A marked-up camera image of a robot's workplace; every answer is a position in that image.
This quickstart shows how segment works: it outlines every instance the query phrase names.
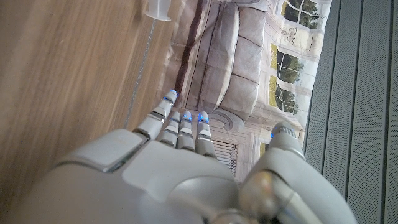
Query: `wood grain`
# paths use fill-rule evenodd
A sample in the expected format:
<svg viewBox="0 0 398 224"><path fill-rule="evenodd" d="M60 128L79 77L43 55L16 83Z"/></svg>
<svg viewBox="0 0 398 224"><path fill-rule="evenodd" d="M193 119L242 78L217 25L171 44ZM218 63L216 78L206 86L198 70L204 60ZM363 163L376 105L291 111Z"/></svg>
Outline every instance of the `wood grain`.
<svg viewBox="0 0 398 224"><path fill-rule="evenodd" d="M180 1L156 22L128 129L155 101ZM128 116L153 19L135 0L0 3L0 219L52 164Z"/></svg>

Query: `window pane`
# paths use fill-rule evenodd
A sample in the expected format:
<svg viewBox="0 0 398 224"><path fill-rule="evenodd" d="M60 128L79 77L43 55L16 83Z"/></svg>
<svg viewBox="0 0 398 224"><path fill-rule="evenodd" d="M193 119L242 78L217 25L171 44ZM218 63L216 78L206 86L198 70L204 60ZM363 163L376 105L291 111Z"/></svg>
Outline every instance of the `window pane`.
<svg viewBox="0 0 398 224"><path fill-rule="evenodd" d="M288 68L281 68L279 79L294 84L296 81L300 80L300 74L299 72L293 71Z"/></svg>
<svg viewBox="0 0 398 224"><path fill-rule="evenodd" d="M304 65L299 62L299 59L297 57L285 54L284 61L282 62L282 67L291 68L299 72L304 68Z"/></svg>
<svg viewBox="0 0 398 224"><path fill-rule="evenodd" d="M276 88L275 100L279 109L283 112L290 112L292 114L297 114L297 109L299 106L295 102L295 95L291 91Z"/></svg>
<svg viewBox="0 0 398 224"><path fill-rule="evenodd" d="M278 58L278 64L279 65L282 65L282 58L283 57L284 57L284 54L282 52L278 51L277 58Z"/></svg>
<svg viewBox="0 0 398 224"><path fill-rule="evenodd" d="M293 9L290 5L287 4L284 9L284 14L282 16L284 16L285 19L287 19L287 20L290 20L292 22L297 22L299 20L299 11L296 9Z"/></svg>
<svg viewBox="0 0 398 224"><path fill-rule="evenodd" d="M302 0L288 0L288 2L297 9L300 9Z"/></svg>
<svg viewBox="0 0 398 224"><path fill-rule="evenodd" d="M311 2L310 0L304 0L301 10L309 12L313 15L319 15L318 12L319 8L320 8L319 4Z"/></svg>
<svg viewBox="0 0 398 224"><path fill-rule="evenodd" d="M310 16L304 12L301 13L299 24L310 29L318 28L319 16Z"/></svg>

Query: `robotic hand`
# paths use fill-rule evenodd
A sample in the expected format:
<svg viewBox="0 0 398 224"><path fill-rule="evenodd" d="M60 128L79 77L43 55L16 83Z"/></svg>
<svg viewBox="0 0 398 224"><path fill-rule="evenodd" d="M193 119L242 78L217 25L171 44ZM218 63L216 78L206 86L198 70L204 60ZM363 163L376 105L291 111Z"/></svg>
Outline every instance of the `robotic hand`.
<svg viewBox="0 0 398 224"><path fill-rule="evenodd" d="M288 123L238 189L216 160L205 112L195 143L170 91L133 131L73 151L33 188L12 223L356 223L344 198L305 162Z"/></svg>

